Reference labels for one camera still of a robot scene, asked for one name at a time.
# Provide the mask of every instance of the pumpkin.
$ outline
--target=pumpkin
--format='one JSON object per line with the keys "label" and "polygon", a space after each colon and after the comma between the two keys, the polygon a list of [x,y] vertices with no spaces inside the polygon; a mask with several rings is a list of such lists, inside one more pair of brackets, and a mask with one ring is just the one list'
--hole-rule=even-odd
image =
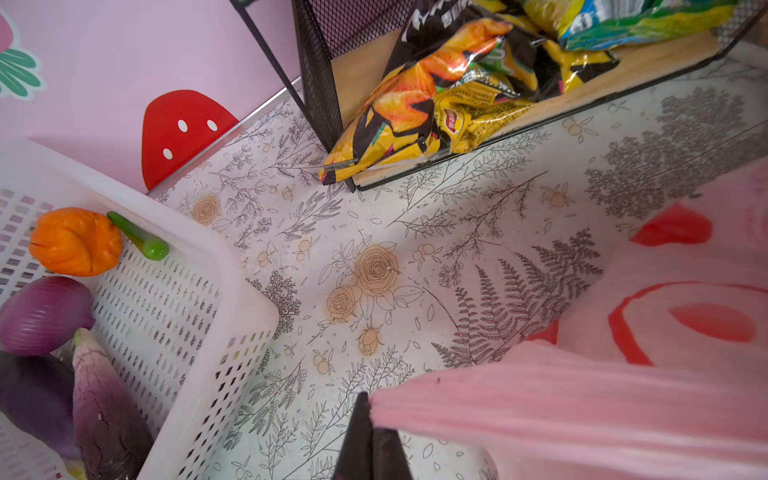
{"label": "pumpkin", "polygon": [[42,266],[72,276],[106,272],[117,266],[122,251],[120,230],[106,216],[76,207],[41,215],[29,244]]}

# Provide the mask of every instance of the red mushroom cap decal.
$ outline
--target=red mushroom cap decal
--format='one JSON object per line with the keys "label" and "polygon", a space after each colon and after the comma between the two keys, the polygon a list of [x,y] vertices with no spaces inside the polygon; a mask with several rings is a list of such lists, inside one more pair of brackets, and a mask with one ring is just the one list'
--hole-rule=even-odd
{"label": "red mushroom cap decal", "polygon": [[144,112],[141,173],[152,190],[237,124],[226,108],[194,90],[155,98]]}

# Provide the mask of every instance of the table surface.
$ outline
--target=table surface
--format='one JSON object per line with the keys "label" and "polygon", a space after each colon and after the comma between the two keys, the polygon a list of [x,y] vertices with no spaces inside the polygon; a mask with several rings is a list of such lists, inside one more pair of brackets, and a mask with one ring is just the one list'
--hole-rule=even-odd
{"label": "table surface", "polygon": [[[317,183],[322,148],[275,104],[161,197],[231,240],[280,311],[210,478],[329,478],[358,391],[492,361],[544,329],[655,212],[768,154],[767,87],[720,61],[354,194]],[[535,306],[512,313],[524,295]],[[496,478],[482,449],[401,433],[414,478]]]}

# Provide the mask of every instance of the black metal frame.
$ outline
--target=black metal frame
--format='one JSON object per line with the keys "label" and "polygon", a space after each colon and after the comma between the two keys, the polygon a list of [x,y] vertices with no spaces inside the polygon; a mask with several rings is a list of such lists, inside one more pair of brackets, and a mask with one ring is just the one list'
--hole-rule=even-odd
{"label": "black metal frame", "polygon": [[[270,61],[273,68],[277,72],[278,76],[280,77],[280,80],[285,84],[286,88],[288,89],[288,92],[290,92],[291,94],[291,97],[293,97],[293,100],[299,106],[299,109],[301,110],[302,114],[306,117],[307,121],[310,123],[310,126],[317,134],[317,137],[319,138],[320,143],[323,145],[326,151],[330,152],[331,148],[333,147],[333,144],[336,142],[336,140],[338,140],[338,138],[340,137],[343,131],[343,126],[341,125],[341,114],[339,112],[338,98],[336,97],[336,85],[333,83],[333,71],[330,69],[330,61],[331,59],[334,58],[334,55],[341,55],[342,53],[351,49],[349,45],[343,45],[342,47],[337,48],[336,51],[331,51],[325,41],[325,38],[323,37],[323,29],[320,23],[318,22],[317,17],[315,16],[315,12],[312,7],[312,0],[293,0],[293,12],[294,12],[294,18],[296,21],[296,36],[297,36],[297,41],[298,41],[299,50],[300,50],[300,57],[301,57],[301,75],[302,75],[302,80],[305,87],[305,92],[307,92],[307,94],[310,95],[309,98],[312,98],[313,91],[320,91],[319,94],[315,96],[319,97],[319,103],[324,104],[321,106],[321,108],[314,109],[317,114],[323,113],[326,116],[327,122],[325,122],[325,124],[323,125],[320,125],[318,124],[318,119],[314,117],[310,112],[312,108],[308,108],[307,104],[299,96],[298,92],[296,92],[296,89],[293,88],[293,86],[291,85],[290,79],[285,75],[283,68],[280,66],[280,63],[275,58],[269,45],[264,40],[264,37],[259,32],[259,29],[253,23],[253,19],[250,17],[250,15],[248,15],[245,9],[245,6],[240,2],[240,0],[230,0],[230,3],[235,8],[235,10],[237,10],[237,13],[240,14],[240,17],[245,22],[251,34],[253,35],[253,37],[256,39],[257,43],[259,44],[259,46],[264,51],[264,54],[266,55],[267,59]],[[392,0],[392,3],[393,4],[399,3],[399,1]],[[537,121],[529,125],[525,125],[524,127],[516,128],[514,130],[504,133],[503,135],[492,137],[486,140],[485,142],[483,142],[483,144],[478,148],[483,148],[487,145],[495,144],[506,138],[510,138],[513,135],[521,134],[526,131],[530,131],[534,128],[540,127],[542,125],[549,124],[553,121],[570,117],[579,112],[597,107],[599,105],[608,103],[610,101],[614,101],[625,95],[629,95],[636,91],[640,91],[640,90],[644,90],[645,88],[652,87],[663,81],[670,80],[671,78],[679,77],[681,75],[691,73],[692,71],[696,71],[703,67],[706,67],[711,62],[724,58],[728,54],[728,52],[731,51],[731,49],[734,46],[736,46],[736,44],[741,40],[741,38],[744,35],[746,35],[746,33],[760,20],[760,17],[765,15],[767,12],[768,12],[768,4],[766,4],[759,13],[754,15],[749,22],[744,24],[744,26],[736,33],[736,35],[734,35],[731,43],[726,45],[724,48],[722,48],[719,52],[717,52],[717,54],[715,54],[711,58],[707,58],[705,60],[702,60],[696,63],[695,65],[682,68],[678,71],[663,75],[659,78],[655,78],[652,81],[645,82],[635,87],[605,95],[604,97],[598,98],[597,100],[592,101],[588,104],[573,108],[568,111],[561,112],[560,114],[556,114],[549,118],[545,118],[544,120]],[[322,50],[322,54],[327,60],[326,65],[321,65],[319,67],[317,66],[313,67],[312,65],[310,65],[310,62],[306,58],[309,55],[304,55],[303,53],[303,45],[307,45],[308,42],[311,43],[312,48]],[[319,75],[320,79],[313,79],[313,76],[314,76],[313,74],[315,72],[312,70],[315,70],[315,69],[323,70],[320,72],[321,73],[321,75]],[[318,81],[325,82],[326,84],[317,85]],[[327,85],[328,82],[331,83],[331,85],[333,86],[332,88],[329,88],[329,86]],[[352,178],[348,178],[346,180],[346,185],[347,187],[349,187],[351,191],[369,190],[375,187],[379,187],[383,184],[387,184],[394,180],[398,180],[400,178],[406,177],[417,171],[424,170],[425,168],[429,168],[433,165],[451,160],[452,158],[455,158],[459,155],[460,154],[449,154],[440,158],[428,159],[422,163],[415,165],[413,168],[410,168],[398,174],[394,174],[391,177],[387,177],[386,179],[382,179],[380,181],[374,182],[372,184],[367,184],[364,186],[357,186],[353,183]]]}

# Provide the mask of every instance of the red onion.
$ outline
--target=red onion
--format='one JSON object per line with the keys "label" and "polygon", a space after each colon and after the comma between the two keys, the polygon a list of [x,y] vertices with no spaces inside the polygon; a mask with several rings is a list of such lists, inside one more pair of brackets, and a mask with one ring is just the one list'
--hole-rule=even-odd
{"label": "red onion", "polygon": [[0,306],[0,349],[21,356],[45,355],[80,327],[90,329],[91,291],[66,276],[45,276]]}

